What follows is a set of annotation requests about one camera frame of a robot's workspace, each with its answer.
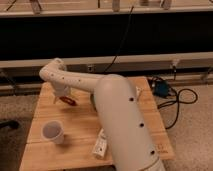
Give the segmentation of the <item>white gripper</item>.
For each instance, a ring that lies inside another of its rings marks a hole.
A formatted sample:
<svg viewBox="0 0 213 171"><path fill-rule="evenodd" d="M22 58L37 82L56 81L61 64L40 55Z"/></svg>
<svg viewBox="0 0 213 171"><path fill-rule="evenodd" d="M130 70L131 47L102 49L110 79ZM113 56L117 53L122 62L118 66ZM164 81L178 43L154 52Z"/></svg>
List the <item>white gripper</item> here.
<svg viewBox="0 0 213 171"><path fill-rule="evenodd" d="M70 87L67 85L54 83L53 84L54 89L54 101L53 104L56 104L59 100L59 97L68 96L70 94Z"/></svg>

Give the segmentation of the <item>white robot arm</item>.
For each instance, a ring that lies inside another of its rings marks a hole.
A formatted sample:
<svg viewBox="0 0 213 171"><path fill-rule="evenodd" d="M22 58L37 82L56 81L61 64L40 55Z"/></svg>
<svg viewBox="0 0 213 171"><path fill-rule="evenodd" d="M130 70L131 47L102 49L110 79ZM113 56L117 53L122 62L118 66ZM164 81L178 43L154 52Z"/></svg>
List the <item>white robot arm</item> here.
<svg viewBox="0 0 213 171"><path fill-rule="evenodd" d="M90 92L117 171L166 171L137 102L136 86L117 74L68 72L55 58L39 76L56 96L70 88Z"/></svg>

